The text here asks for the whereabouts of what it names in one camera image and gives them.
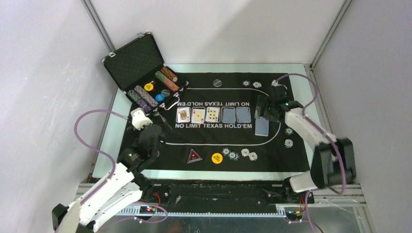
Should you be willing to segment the white blue chip back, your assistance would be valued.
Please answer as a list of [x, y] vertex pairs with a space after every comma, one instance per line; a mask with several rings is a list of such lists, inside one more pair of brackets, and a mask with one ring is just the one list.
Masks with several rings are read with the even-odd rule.
[[252, 86], [256, 89], [259, 89], [262, 87], [262, 84], [260, 82], [253, 82]]

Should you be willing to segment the white blue chip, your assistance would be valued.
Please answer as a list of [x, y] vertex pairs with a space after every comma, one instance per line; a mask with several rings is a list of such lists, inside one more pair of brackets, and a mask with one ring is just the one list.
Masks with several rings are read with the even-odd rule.
[[242, 155], [243, 157], [248, 157], [249, 154], [250, 154], [249, 149], [242, 149], [242, 150], [241, 150], [241, 155]]
[[293, 141], [292, 141], [291, 139], [286, 139], [286, 140], [284, 141], [284, 146], [285, 146], [286, 148], [292, 148], [292, 147], [293, 147]]
[[259, 89], [262, 87], [262, 84], [260, 82], [253, 82], [252, 86], [256, 89]]
[[258, 158], [258, 155], [257, 155], [255, 152], [249, 153], [248, 156], [249, 156], [249, 159], [250, 159], [251, 161], [256, 161], [257, 158]]

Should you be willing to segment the blue playing card deck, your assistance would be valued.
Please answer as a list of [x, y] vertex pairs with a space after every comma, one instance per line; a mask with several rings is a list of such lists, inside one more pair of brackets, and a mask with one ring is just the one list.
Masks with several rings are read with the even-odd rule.
[[264, 117], [255, 119], [255, 136], [268, 136], [270, 123]]

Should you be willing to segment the grey white poker chip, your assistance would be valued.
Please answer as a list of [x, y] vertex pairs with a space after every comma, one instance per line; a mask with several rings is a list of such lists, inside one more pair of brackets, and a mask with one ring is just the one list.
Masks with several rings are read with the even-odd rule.
[[245, 86], [245, 87], [248, 87], [250, 85], [250, 82], [248, 80], [244, 80], [242, 82], [242, 85]]

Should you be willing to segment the green blue chip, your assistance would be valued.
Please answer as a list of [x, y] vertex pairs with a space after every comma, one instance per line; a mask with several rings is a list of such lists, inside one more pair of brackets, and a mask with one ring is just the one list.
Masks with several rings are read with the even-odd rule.
[[292, 135], [292, 134], [293, 134], [293, 129], [287, 127], [287, 128], [285, 129], [285, 134], [286, 134], [286, 135]]
[[230, 154], [231, 150], [229, 148], [223, 148], [222, 149], [222, 154], [224, 156], [228, 156]]

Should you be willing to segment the triangular all-in marker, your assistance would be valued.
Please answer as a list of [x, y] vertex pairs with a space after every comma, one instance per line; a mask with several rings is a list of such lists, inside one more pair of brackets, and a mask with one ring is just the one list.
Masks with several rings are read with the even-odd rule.
[[188, 156], [187, 164], [199, 162], [202, 159], [203, 158], [194, 149], [191, 149]]

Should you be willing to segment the black dealer button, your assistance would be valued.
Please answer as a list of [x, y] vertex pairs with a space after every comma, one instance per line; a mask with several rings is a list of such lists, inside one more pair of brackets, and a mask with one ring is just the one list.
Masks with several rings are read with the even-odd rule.
[[214, 87], [221, 87], [222, 84], [223, 84], [223, 82], [222, 82], [221, 80], [219, 80], [219, 79], [215, 79], [215, 80], [213, 81], [213, 86], [214, 86]]

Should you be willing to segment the white blue chip front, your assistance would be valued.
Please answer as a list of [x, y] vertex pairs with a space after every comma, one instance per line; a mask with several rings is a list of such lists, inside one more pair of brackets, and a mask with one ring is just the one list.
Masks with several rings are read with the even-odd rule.
[[257, 155], [255, 152], [249, 153], [248, 156], [249, 156], [249, 159], [250, 159], [251, 161], [256, 161], [257, 158], [258, 158], [258, 155]]
[[242, 150], [241, 150], [241, 155], [242, 155], [243, 157], [248, 157], [249, 154], [250, 154], [249, 149], [242, 149]]

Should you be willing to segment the grey white chip front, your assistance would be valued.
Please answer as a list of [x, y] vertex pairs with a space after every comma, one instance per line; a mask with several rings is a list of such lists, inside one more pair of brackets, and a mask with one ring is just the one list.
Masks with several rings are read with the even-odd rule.
[[232, 151], [232, 152], [229, 153], [228, 157], [229, 157], [230, 160], [237, 161], [240, 156], [239, 156], [238, 153]]

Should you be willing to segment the green blue chip front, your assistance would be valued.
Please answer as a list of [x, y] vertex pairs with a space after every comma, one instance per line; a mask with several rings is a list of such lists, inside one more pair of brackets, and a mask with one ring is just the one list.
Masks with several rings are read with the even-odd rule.
[[231, 150], [229, 148], [223, 148], [222, 149], [222, 154], [224, 156], [228, 156], [230, 154]]

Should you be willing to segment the yellow big blind button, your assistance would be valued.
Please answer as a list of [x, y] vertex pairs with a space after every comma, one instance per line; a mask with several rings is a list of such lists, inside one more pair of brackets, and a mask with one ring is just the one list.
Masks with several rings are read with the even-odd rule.
[[223, 155], [220, 153], [214, 153], [211, 160], [214, 164], [220, 164], [223, 161]]

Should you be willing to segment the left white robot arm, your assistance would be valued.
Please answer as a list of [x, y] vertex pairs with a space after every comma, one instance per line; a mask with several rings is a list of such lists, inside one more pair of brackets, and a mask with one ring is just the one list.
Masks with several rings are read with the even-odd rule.
[[95, 233], [128, 205], [153, 198], [153, 183], [142, 172], [159, 157], [165, 134], [142, 108], [130, 115], [137, 130], [135, 143], [117, 161], [110, 157], [112, 168], [78, 199], [53, 208], [52, 226], [56, 233]]

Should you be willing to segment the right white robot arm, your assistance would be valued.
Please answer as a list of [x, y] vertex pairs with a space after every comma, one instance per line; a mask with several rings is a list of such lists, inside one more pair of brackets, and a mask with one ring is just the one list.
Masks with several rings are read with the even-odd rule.
[[288, 186], [282, 190], [285, 201], [295, 203], [304, 191], [344, 186], [356, 178], [352, 141], [337, 138], [315, 123], [301, 103], [289, 99], [284, 85], [271, 85], [267, 95], [258, 96], [255, 118], [285, 124], [313, 151], [310, 169], [286, 179]]

